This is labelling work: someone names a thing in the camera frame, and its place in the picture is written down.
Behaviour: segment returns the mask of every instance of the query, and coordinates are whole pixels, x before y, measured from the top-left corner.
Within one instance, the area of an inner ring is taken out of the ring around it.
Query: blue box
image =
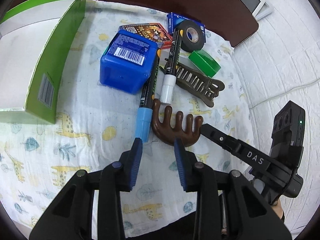
[[[100,83],[136,94],[150,76],[158,45],[120,30],[100,59]]]
[[[187,17],[184,17],[180,14],[176,14],[176,13],[169,13],[167,14],[167,18],[168,18],[168,33],[170,35],[173,34],[173,31],[175,29],[175,27],[177,27],[177,25],[179,25],[181,22],[183,22],[184,20],[191,20],[194,21],[196,24],[198,24],[202,30],[202,33],[204,35],[204,42],[206,42],[206,36],[205,36],[205,25],[197,22],[193,19],[189,19]]]

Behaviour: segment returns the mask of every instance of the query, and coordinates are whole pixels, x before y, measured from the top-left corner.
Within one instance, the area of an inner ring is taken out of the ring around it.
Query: barcode sticker
[[[137,33],[137,31],[134,27],[126,27],[126,30],[131,33]]]
[[[52,108],[52,100],[54,95],[54,87],[45,74],[42,76],[40,89],[38,93],[38,100],[46,107]]]
[[[140,55],[139,53],[136,53],[134,51],[128,50],[128,49],[124,49],[124,48],[120,48],[118,47],[116,49],[116,51],[114,52],[115,56],[129,60],[133,63],[139,64],[142,66],[143,61],[144,61],[144,56]]]

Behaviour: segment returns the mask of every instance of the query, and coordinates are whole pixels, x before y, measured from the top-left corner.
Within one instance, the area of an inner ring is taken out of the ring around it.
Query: hand
[[[277,214],[277,216],[281,219],[283,216],[283,209],[281,206],[281,202],[280,199],[278,199],[272,206],[271,208],[273,209],[273,211]]]

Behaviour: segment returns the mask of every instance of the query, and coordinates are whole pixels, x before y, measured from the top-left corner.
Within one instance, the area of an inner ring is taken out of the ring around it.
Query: brown comb
[[[151,127],[154,134],[161,141],[172,146],[176,138],[180,138],[185,147],[189,147],[195,144],[200,137],[200,127],[203,123],[203,117],[199,115],[195,118],[195,130],[192,131],[193,115],[188,114],[186,118],[186,130],[184,131],[182,129],[183,112],[178,111],[176,113],[176,124],[174,128],[172,128],[170,125],[172,107],[171,106],[165,107],[164,120],[161,123],[159,120],[160,105],[161,105],[161,102],[159,99],[153,100]]]

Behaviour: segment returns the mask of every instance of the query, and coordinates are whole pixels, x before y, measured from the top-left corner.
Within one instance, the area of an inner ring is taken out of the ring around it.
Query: metal screw
[[[85,175],[85,170],[79,170],[79,171],[77,171],[77,176],[78,177],[82,177],[82,176],[84,176]]]
[[[240,177],[240,175],[241,175],[241,173],[240,173],[240,171],[237,171],[237,170],[233,170],[233,171],[231,171],[231,174],[232,174],[232,176],[234,176],[234,177]]]
[[[195,163],[195,167],[198,169],[202,169],[204,167],[204,164],[201,162],[197,162],[197,163]]]
[[[114,167],[115,169],[119,169],[122,166],[121,162],[114,162],[112,163],[112,167]]]

